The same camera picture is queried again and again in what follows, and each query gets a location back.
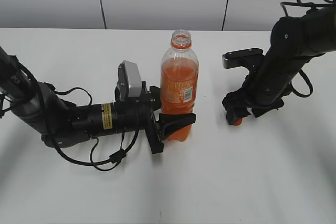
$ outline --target plastic bottle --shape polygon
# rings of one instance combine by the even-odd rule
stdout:
[[[196,99],[198,59],[191,49],[190,33],[177,30],[171,48],[161,61],[161,110],[165,114],[192,113]],[[168,140],[185,141],[191,125],[180,129]]]

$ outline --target orange liquid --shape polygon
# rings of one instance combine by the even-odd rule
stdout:
[[[193,84],[192,98],[190,101],[182,103],[168,102],[161,96],[161,110],[164,114],[187,114],[193,112],[196,99],[198,77],[198,64],[187,58],[175,58],[165,61],[161,66],[161,90],[167,89],[167,85],[172,82],[191,81]],[[185,141],[189,135],[191,125],[188,125],[172,135],[168,140]]]

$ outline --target white table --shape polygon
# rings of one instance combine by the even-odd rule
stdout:
[[[57,90],[87,89],[94,103],[114,98],[117,67],[136,62],[148,86],[160,85],[160,61],[171,31],[0,29],[0,45],[39,81]],[[247,71],[224,69],[223,53],[269,48],[269,32],[193,31],[199,58],[194,112],[184,143],[152,156],[144,132],[116,170],[102,173],[63,160],[40,135],[7,113],[0,120],[0,223],[335,223],[336,54],[312,60],[307,99],[240,127],[229,126],[221,101]],[[297,77],[293,82],[308,92]],[[67,100],[86,104],[81,91]],[[133,136],[127,134],[127,141]],[[89,160],[94,141],[66,153]],[[95,159],[113,153],[120,136],[102,137]]]

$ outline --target robotic arm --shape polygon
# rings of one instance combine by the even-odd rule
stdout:
[[[67,92],[57,92],[48,83],[38,82],[30,71],[15,56],[9,56],[0,47],[0,118],[8,111],[41,133],[42,141],[53,147],[67,161],[77,165],[94,166],[98,170],[111,170],[126,157],[135,144],[139,130],[145,130],[152,154],[163,152],[163,143],[169,135],[193,124],[195,114],[160,114],[156,121],[154,111],[161,107],[160,88],[141,81],[137,64],[124,61],[118,67],[115,102],[92,105],[92,96],[76,87]],[[85,91],[90,97],[87,106],[60,99],[73,90]],[[3,110],[3,101],[9,98],[10,107]],[[109,159],[93,162],[92,153],[98,144],[98,136],[135,131],[131,144],[112,154]],[[91,138],[97,143],[91,151],[90,161],[82,162],[68,157],[61,148],[70,147]],[[114,163],[109,169],[98,166]]]
[[[302,67],[311,59],[336,50],[336,0],[328,4],[283,2],[286,17],[274,25],[271,47],[265,55],[258,48],[228,52],[223,55],[225,68],[245,67],[249,75],[240,89],[228,93],[222,104],[230,125],[239,125],[242,118],[255,117],[284,105],[282,97],[291,92],[308,97],[313,88]],[[288,17],[285,5],[311,7],[301,18]],[[306,81],[310,94],[296,91],[291,81],[299,73]]]

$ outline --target bottle label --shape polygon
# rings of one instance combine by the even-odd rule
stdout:
[[[172,81],[161,77],[161,98],[170,103],[185,103],[195,100],[197,77],[187,81]]]

